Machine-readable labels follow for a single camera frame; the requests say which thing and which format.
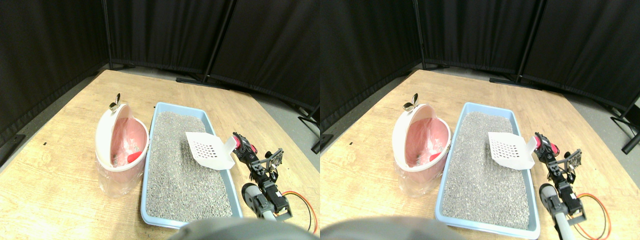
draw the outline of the black pole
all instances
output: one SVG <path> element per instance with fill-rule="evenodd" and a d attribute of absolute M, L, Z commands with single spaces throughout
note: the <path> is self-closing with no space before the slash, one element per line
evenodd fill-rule
<path fill-rule="evenodd" d="M 527 39 L 527 46 L 524 49 L 524 53 L 522 54 L 522 60 L 520 61 L 520 67 L 518 68 L 518 77 L 516 78 L 516 83 L 519 83 L 522 74 L 524 72 L 524 66 L 527 63 L 527 58 L 529 58 L 529 51 L 531 51 L 531 47 L 533 46 L 533 40 L 536 38 L 536 32 L 538 32 L 538 27 L 540 27 L 540 19 L 542 19 L 542 13 L 545 11 L 545 5 L 547 4 L 547 0 L 540 0 L 538 4 L 538 10 L 536 11 L 536 16 L 533 18 L 533 26 L 531 26 L 531 30 L 529 32 L 529 39 Z"/>
<path fill-rule="evenodd" d="M 218 38 L 216 39 L 216 45 L 213 47 L 213 52 L 211 53 L 211 58 L 209 59 L 209 64 L 207 65 L 207 70 L 204 73 L 204 77 L 202 78 L 202 82 L 206 82 L 209 76 L 211 75 L 211 67 L 213 63 L 216 61 L 216 57 L 218 56 L 218 52 L 220 51 L 220 46 L 222 45 L 222 40 L 225 37 L 225 33 L 227 33 L 227 28 L 229 27 L 229 22 L 231 21 L 231 16 L 233 15 L 234 8 L 236 7 L 236 0 L 231 0 L 229 2 L 229 8 L 227 8 L 227 12 L 225 13 L 225 19 L 222 22 L 222 28 L 218 33 Z"/>
<path fill-rule="evenodd" d="M 624 118 L 627 113 L 629 113 L 629 111 L 631 111 L 631 109 L 634 107 L 634 105 L 636 104 L 636 102 L 638 101 L 638 99 L 640 99 L 640 92 L 638 92 L 638 94 L 636 95 L 636 97 L 634 98 L 635 100 L 633 100 L 631 102 L 631 105 L 629 107 L 627 107 L 627 109 L 625 110 L 624 113 L 622 113 L 622 115 L 620 115 L 620 118 Z"/>
<path fill-rule="evenodd" d="M 113 60 L 111 60 L 111 33 L 109 33 L 109 14 L 107 13 L 107 0 L 102 0 L 102 12 L 104 12 L 104 29 L 107 31 L 107 52 L 109 53 L 109 69 L 113 70 Z"/>
<path fill-rule="evenodd" d="M 418 24 L 418 36 L 420 39 L 420 55 L 422 56 L 422 69 L 427 70 L 427 63 L 424 60 L 424 40 L 422 39 L 422 27 L 420 26 L 420 9 L 418 9 L 418 0 L 413 0 L 413 11 L 415 12 L 415 21 Z"/>

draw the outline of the stand base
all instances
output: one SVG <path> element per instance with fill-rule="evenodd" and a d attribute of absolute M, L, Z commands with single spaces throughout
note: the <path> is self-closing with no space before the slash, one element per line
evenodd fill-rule
<path fill-rule="evenodd" d="M 438 70 L 438 69 L 443 69 L 443 68 L 449 68 L 449 66 L 438 65 L 438 66 L 435 66 L 435 67 L 428 67 L 428 68 L 425 68 L 423 66 L 422 68 L 424 68 L 423 70 L 425 70 L 425 71 L 433 71 L 433 70 Z"/>
<path fill-rule="evenodd" d="M 134 68 L 134 67 L 136 67 L 136 66 L 134 66 L 134 65 L 126 65 L 126 64 L 123 64 L 123 65 L 122 65 L 122 67 L 113 67 L 113 66 L 110 66 L 110 67 L 111 67 L 111 69 L 112 69 L 112 70 L 114 70 L 114 71 L 120 71 L 120 70 L 129 69 L 129 68 Z"/>
<path fill-rule="evenodd" d="M 311 151 L 315 154 L 322 152 L 332 138 L 333 134 L 320 134 L 320 140 L 311 148 Z"/>
<path fill-rule="evenodd" d="M 624 121 L 623 119 L 616 118 L 615 116 L 612 116 L 611 120 L 613 120 L 613 122 L 621 122 L 623 124 L 627 124 L 630 128 L 633 127 L 637 130 L 640 129 L 640 126 Z M 638 143 L 640 143 L 640 132 L 633 138 L 631 138 L 631 141 L 629 141 L 624 147 L 622 147 L 622 152 L 624 152 L 625 154 L 629 154 L 629 152 L 631 152 L 631 150 L 633 150 L 634 147 L 638 145 Z"/>
<path fill-rule="evenodd" d="M 11 154 L 13 154 L 13 151 L 18 146 L 20 146 L 20 143 L 25 137 L 26 135 L 24 134 L 16 134 L 12 139 L 7 141 L 6 143 L 4 143 L 4 145 L 2 145 L 2 147 L 0 147 L 0 166 L 2 166 L 7 160 L 9 160 L 9 157 L 11 156 Z"/>
<path fill-rule="evenodd" d="M 176 77 L 175 81 L 178 82 L 178 83 L 193 84 L 193 85 L 198 85 L 198 86 L 208 86 L 208 87 L 211 87 L 211 88 L 219 88 L 219 89 L 224 89 L 224 90 L 229 90 L 230 89 L 228 86 L 224 86 L 224 85 L 221 85 L 221 84 L 203 83 L 201 81 L 192 80 L 192 79 L 186 79 L 186 78 L 181 78 L 181 77 Z"/>
<path fill-rule="evenodd" d="M 499 83 L 499 84 L 504 84 L 504 85 L 510 85 L 510 86 L 519 86 L 522 88 L 530 88 L 530 89 L 535 89 L 535 90 L 540 90 L 540 87 L 535 86 L 535 85 L 531 85 L 531 84 L 526 84 L 526 83 L 516 83 L 514 81 L 511 80 L 504 80 L 504 79 L 498 79 L 498 78 L 489 78 L 489 82 L 490 83 Z"/>

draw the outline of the white bin lid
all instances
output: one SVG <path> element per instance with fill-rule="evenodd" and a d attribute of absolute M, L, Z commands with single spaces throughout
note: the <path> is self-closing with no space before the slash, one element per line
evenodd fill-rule
<path fill-rule="evenodd" d="M 121 104 L 116 111 L 107 109 L 102 114 L 95 130 L 95 155 L 98 157 L 100 165 L 112 172 L 128 170 L 135 165 L 135 163 L 131 163 L 115 168 L 111 164 L 111 137 L 113 136 L 113 128 L 116 121 L 120 118 L 133 118 L 133 112 L 129 105 Z"/>
<path fill-rule="evenodd" d="M 406 159 L 404 157 L 404 154 L 405 154 L 405 146 L 406 146 L 405 145 L 406 136 L 409 130 L 409 126 L 412 123 L 425 118 L 437 118 L 438 120 L 442 121 L 436 115 L 435 109 L 433 109 L 433 107 L 431 107 L 429 104 L 419 104 L 418 106 L 413 108 L 411 111 L 403 112 L 398 118 L 398 120 L 396 121 L 391 142 L 393 145 L 394 158 L 396 159 L 396 164 L 400 168 L 402 168 L 404 171 L 419 172 L 419 171 L 425 170 L 431 167 L 432 165 L 434 165 L 435 163 L 437 163 L 440 160 L 440 158 L 442 158 L 442 156 L 445 155 L 445 154 L 440 154 L 440 156 L 438 156 L 434 161 L 428 164 L 420 165 L 420 166 L 409 167 L 409 165 L 406 164 Z M 447 145 L 445 146 L 445 149 L 448 149 L 450 144 L 451 144 L 451 137 L 449 137 L 449 140 L 447 142 Z"/>

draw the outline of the gray floor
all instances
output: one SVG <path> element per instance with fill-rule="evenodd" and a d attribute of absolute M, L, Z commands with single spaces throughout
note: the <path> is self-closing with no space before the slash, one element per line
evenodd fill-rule
<path fill-rule="evenodd" d="M 412 70 L 417 70 L 419 69 L 419 67 L 420 66 L 416 66 Z M 173 72 L 145 67 L 125 69 L 121 70 L 121 72 L 167 79 L 170 81 L 174 81 L 176 77 L 190 78 Z M 488 81 L 490 77 L 500 78 L 499 76 L 495 76 L 486 72 L 458 67 L 438 69 L 434 72 L 469 77 L 472 79 L 480 79 L 484 81 Z M 402 83 L 405 79 L 406 76 L 398 77 L 388 85 L 384 86 L 382 89 L 378 90 L 364 102 L 359 104 L 354 110 L 350 111 L 345 117 L 341 118 L 336 124 L 331 126 L 327 130 L 327 133 L 340 136 L 355 121 L 357 121 L 362 115 L 364 115 L 364 113 L 366 113 L 367 110 L 369 110 L 376 102 L 378 102 L 388 92 L 393 90 L 397 85 Z M 69 102 L 69 100 L 73 98 L 73 96 L 80 92 L 80 90 L 82 90 L 86 85 L 91 83 L 92 80 L 93 77 L 88 77 L 76 87 L 71 89 L 68 93 L 64 94 L 64 96 L 62 96 L 56 102 L 51 104 L 51 106 L 45 109 L 42 113 L 36 116 L 36 118 L 28 123 L 25 128 L 20 130 L 19 134 L 26 134 L 26 139 L 29 140 L 35 133 L 37 133 L 37 131 L 39 131 L 39 129 L 44 124 L 46 124 L 47 121 L 49 121 L 49 119 L 51 119 L 67 102 Z M 326 152 L 326 149 L 328 148 L 326 148 L 320 154 L 314 154 L 311 151 L 311 147 L 318 140 L 318 129 L 313 125 L 309 125 L 309 127 L 313 129 L 310 130 L 307 125 L 298 120 L 299 114 L 295 110 L 276 98 L 262 94 L 254 94 L 253 97 L 276 120 L 276 122 L 280 124 L 282 129 L 284 129 L 284 131 L 294 140 L 300 150 L 304 152 L 304 154 L 316 167 L 316 169 L 320 170 L 320 157 Z M 632 136 L 630 129 L 626 125 L 619 126 L 614 123 L 610 119 L 613 114 L 590 99 L 577 95 L 566 95 L 566 98 L 571 102 L 571 104 L 573 104 L 578 112 L 587 120 L 587 122 L 589 122 L 591 127 L 594 128 L 598 135 L 603 139 L 611 152 L 613 152 L 613 154 L 618 158 L 622 166 L 626 169 L 627 173 L 634 180 L 636 185 L 640 186 L 640 150 L 635 149 L 631 151 L 629 155 L 625 155 L 620 150 Z M 585 147 L 579 148 L 582 148 L 583 151 L 588 151 L 588 149 Z M 598 161 L 598 159 L 583 159 L 583 161 Z"/>

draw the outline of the gray litter granules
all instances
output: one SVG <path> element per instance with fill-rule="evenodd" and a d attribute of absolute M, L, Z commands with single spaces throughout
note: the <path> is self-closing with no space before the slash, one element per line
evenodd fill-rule
<path fill-rule="evenodd" d="M 518 170 L 491 159 L 488 132 L 513 132 L 507 118 L 471 112 L 462 121 L 442 198 L 442 214 L 527 229 L 529 204 Z"/>
<path fill-rule="evenodd" d="M 162 112 L 154 121 L 147 214 L 185 222 L 231 216 L 220 172 L 200 166 L 189 149 L 185 132 L 205 132 L 202 121 L 172 112 Z"/>

